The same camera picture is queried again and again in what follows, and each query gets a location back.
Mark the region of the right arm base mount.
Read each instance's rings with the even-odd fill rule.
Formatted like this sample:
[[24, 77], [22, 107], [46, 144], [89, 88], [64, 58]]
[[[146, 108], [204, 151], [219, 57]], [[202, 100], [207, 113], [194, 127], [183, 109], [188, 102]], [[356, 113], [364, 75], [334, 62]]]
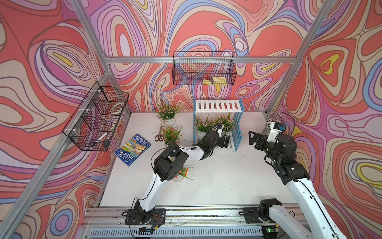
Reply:
[[269, 209], [275, 206], [279, 205], [260, 205], [259, 207], [243, 208], [239, 215], [245, 218], [247, 224], [274, 223], [275, 221], [270, 217]]

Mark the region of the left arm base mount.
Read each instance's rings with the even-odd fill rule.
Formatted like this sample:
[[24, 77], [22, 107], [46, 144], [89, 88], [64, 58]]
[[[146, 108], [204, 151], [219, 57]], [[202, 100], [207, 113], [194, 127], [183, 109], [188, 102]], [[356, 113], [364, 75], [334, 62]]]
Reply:
[[156, 209], [145, 212], [141, 209], [128, 209], [122, 212], [126, 225], [154, 225], [161, 226], [166, 221], [166, 209]]

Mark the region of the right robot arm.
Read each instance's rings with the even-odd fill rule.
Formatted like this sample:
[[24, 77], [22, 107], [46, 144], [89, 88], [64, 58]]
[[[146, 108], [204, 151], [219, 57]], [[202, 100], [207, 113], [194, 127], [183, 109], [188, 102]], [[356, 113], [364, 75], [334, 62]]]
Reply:
[[271, 160], [268, 164], [292, 193], [309, 228], [290, 215], [277, 199], [261, 201], [259, 218], [274, 221], [292, 239], [344, 239], [346, 236], [325, 209], [305, 167], [295, 160], [297, 144], [294, 137], [285, 134], [266, 136], [253, 131], [248, 134], [249, 144], [263, 151], [265, 159]]

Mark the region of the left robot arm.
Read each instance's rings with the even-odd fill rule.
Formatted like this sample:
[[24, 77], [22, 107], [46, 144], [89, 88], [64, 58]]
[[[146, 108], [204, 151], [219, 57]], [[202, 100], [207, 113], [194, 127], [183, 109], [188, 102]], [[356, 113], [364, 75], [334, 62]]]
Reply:
[[155, 158], [151, 182], [143, 198], [136, 199], [132, 208], [135, 216], [144, 221], [152, 214], [161, 188], [166, 182], [180, 175], [180, 171], [187, 160], [204, 160], [213, 154], [215, 148], [228, 147], [230, 136], [225, 134], [220, 127], [221, 124], [214, 126], [198, 143], [191, 146], [179, 146], [175, 142], [170, 143]]

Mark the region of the pink flower pot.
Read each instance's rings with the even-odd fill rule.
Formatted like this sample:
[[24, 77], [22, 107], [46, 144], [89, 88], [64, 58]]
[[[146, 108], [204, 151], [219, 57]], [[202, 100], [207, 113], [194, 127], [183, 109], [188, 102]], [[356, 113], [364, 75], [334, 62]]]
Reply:
[[196, 115], [194, 120], [194, 126], [196, 130], [196, 141], [201, 141], [210, 129], [214, 126], [215, 120], [206, 117], [203, 119], [201, 116]]
[[157, 110], [157, 118], [164, 123], [164, 126], [174, 126], [176, 114], [180, 111], [180, 107], [175, 105], [163, 105]]
[[223, 134], [228, 134], [237, 128], [237, 121], [233, 118], [232, 113], [222, 114], [216, 117], [215, 123], [222, 124]]

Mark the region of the pink flower pot back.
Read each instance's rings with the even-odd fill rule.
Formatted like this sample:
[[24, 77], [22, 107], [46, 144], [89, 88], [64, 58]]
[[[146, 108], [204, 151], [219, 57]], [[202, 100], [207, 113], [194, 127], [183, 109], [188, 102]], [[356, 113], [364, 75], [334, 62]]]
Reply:
[[176, 114], [180, 111], [180, 107], [175, 105], [163, 105], [157, 110], [157, 118], [164, 123], [164, 126], [174, 126]]

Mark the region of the blue white slatted rack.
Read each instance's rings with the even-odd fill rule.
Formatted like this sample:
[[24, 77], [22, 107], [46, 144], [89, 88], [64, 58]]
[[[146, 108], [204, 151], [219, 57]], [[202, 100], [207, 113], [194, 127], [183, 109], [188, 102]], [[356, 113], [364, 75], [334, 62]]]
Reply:
[[[244, 112], [244, 106], [241, 100], [194, 100], [194, 119], [195, 116], [199, 115], [203, 119], [209, 117], [210, 119], [216, 119], [217, 116], [227, 113], [232, 113], [233, 118], [237, 121], [237, 128], [232, 130], [227, 136], [230, 136], [230, 144], [228, 148], [216, 147], [215, 150], [220, 151], [237, 151], [238, 147], [243, 138], [241, 134], [241, 129], [239, 126], [240, 120]], [[215, 123], [211, 128], [212, 130], [217, 130], [217, 126], [222, 124]], [[194, 143], [196, 141], [196, 130], [194, 126]]]

